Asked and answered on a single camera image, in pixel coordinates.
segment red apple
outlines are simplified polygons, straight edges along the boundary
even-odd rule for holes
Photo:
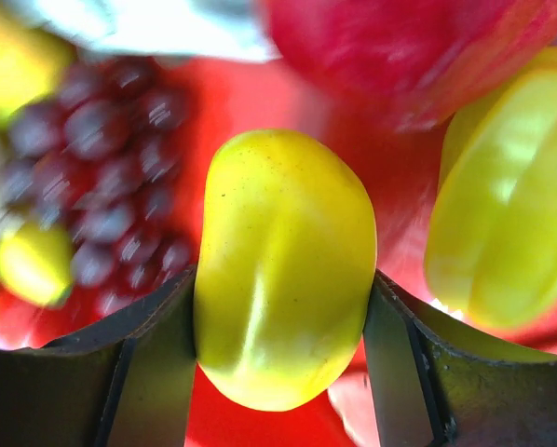
[[[376,124],[429,129],[557,34],[557,0],[259,0],[290,66]]]

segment yellow-green fruit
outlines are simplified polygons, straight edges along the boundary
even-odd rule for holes
[[[72,255],[72,241],[64,228],[43,229],[28,221],[0,238],[0,282],[34,305],[62,305],[74,285]]]
[[[25,103],[48,95],[74,58],[71,46],[0,7],[0,129]]]
[[[231,400],[287,411],[324,391],[360,342],[374,210],[328,148],[256,130],[212,160],[194,318],[198,361]]]

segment white cloth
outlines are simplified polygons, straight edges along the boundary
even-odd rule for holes
[[[97,53],[277,57],[252,0],[5,0],[42,26]]]

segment plastic fruit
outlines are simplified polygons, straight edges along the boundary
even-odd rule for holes
[[[426,279],[494,329],[557,304],[557,47],[458,112],[442,152]]]
[[[25,103],[48,95],[74,57],[69,45],[25,28],[0,6],[0,129]]]
[[[285,61],[388,129],[427,129],[557,34],[557,0],[259,0]]]
[[[356,351],[375,261],[372,203],[334,153],[292,130],[235,137],[214,156],[204,196],[202,370],[256,410],[312,400]]]
[[[64,228],[35,221],[0,238],[0,282],[33,304],[57,307],[74,285],[72,242]]]

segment bunch of grapes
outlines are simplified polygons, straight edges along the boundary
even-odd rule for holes
[[[181,272],[191,252],[166,225],[180,151],[173,132],[184,92],[146,58],[71,66],[50,98],[27,104],[9,129],[15,157],[0,171],[12,205],[31,205],[75,244],[76,287],[105,317]]]

